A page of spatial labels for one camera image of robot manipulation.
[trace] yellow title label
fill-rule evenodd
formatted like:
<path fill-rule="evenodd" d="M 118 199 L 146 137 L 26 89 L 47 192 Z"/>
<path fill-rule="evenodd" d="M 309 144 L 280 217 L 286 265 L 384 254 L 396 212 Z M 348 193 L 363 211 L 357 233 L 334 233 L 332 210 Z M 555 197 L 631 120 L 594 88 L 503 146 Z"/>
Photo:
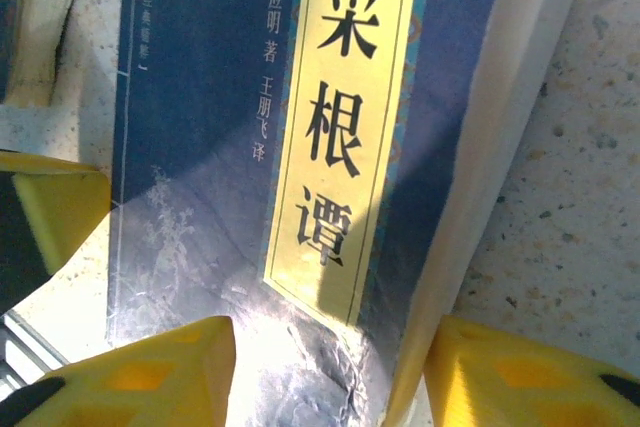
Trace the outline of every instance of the yellow title label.
<path fill-rule="evenodd" d="M 354 325 L 400 98 L 413 0 L 301 0 L 265 281 Z"/>

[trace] blue book cover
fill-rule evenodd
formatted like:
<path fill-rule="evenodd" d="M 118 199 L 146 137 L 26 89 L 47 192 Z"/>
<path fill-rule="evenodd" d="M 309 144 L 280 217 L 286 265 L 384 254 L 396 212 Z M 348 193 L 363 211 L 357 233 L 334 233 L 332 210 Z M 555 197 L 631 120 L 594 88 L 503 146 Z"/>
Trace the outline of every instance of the blue book cover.
<path fill-rule="evenodd" d="M 123 0 L 110 341 L 229 315 L 229 425 L 377 425 L 493 3 Z"/>
<path fill-rule="evenodd" d="M 9 82 L 19 7 L 20 0 L 0 0 L 0 100 Z"/>

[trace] book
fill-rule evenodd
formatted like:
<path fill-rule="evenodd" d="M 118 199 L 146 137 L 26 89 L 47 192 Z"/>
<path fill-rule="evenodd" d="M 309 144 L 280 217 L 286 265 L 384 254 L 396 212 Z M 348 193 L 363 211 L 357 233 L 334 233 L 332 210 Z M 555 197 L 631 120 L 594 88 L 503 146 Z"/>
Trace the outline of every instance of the book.
<path fill-rule="evenodd" d="M 571 0 L 123 0 L 108 338 L 229 315 L 229 425 L 398 425 Z"/>
<path fill-rule="evenodd" d="M 0 100 L 47 106 L 72 0 L 0 0 Z"/>

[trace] yellow plastic piece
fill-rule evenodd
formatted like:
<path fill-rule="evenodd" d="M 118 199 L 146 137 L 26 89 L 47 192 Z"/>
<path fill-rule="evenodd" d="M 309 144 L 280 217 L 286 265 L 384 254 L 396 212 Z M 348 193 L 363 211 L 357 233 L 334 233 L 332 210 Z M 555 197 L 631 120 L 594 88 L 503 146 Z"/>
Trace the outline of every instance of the yellow plastic piece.
<path fill-rule="evenodd" d="M 91 166 L 0 152 L 0 171 L 15 172 L 13 185 L 49 274 L 109 212 L 109 180 Z"/>
<path fill-rule="evenodd" d="M 19 427 L 223 427 L 235 369 L 228 317 L 65 366 L 67 384 Z"/>
<path fill-rule="evenodd" d="M 600 379 L 602 362 L 445 316 L 425 365 L 436 427 L 640 426 L 640 408 Z"/>

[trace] speckled stone surface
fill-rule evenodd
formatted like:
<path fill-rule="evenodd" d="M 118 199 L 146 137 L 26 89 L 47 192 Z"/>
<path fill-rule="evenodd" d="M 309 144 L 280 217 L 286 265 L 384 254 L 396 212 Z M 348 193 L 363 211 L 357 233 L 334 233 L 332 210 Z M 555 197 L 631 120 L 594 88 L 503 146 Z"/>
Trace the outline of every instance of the speckled stone surface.
<path fill-rule="evenodd" d="M 1 147 L 110 171 L 119 4 L 75 0 L 54 106 L 0 107 Z M 640 0 L 575 1 L 456 305 L 636 375 L 639 32 Z M 18 308 L 70 360 L 106 348 L 107 232 Z"/>
<path fill-rule="evenodd" d="M 640 0 L 575 0 L 456 313 L 640 375 Z"/>

